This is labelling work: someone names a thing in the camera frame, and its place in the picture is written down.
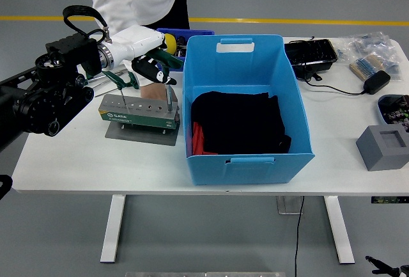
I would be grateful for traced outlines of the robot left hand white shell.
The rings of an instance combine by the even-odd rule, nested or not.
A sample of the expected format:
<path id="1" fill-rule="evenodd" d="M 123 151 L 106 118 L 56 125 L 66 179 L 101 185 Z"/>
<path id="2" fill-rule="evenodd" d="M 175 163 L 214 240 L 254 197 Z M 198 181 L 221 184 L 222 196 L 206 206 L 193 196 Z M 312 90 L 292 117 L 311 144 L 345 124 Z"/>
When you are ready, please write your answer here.
<path id="1" fill-rule="evenodd" d="M 124 64 L 138 86 L 151 83 L 176 85 L 170 68 L 182 62 L 167 52 L 165 34 L 144 26 L 133 25 L 114 35 L 106 36 L 98 47 L 103 71 Z"/>

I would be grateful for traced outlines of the robot right hand black fingers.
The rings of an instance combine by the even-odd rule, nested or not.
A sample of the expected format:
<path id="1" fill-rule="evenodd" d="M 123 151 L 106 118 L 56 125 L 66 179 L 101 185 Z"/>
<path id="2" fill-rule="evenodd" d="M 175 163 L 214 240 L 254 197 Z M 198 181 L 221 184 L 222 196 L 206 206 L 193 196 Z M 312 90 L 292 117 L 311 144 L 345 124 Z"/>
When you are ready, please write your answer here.
<path id="1" fill-rule="evenodd" d="M 386 274 L 393 277 L 400 277 L 400 276 L 408 276 L 408 265 L 402 265 L 400 267 L 391 267 L 388 264 L 373 258 L 371 256 L 365 256 L 365 259 L 376 267 L 376 269 L 372 270 L 373 274 Z"/>

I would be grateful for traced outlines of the person's right hand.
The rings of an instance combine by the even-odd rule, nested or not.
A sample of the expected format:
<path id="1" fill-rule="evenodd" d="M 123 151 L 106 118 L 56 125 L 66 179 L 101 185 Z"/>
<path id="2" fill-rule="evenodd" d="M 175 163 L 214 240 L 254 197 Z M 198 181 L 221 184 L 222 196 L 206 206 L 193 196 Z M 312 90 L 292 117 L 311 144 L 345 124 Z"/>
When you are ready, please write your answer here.
<path id="1" fill-rule="evenodd" d="M 140 89 L 141 98 L 153 100 L 167 100 L 167 90 L 164 84 L 151 83 Z"/>

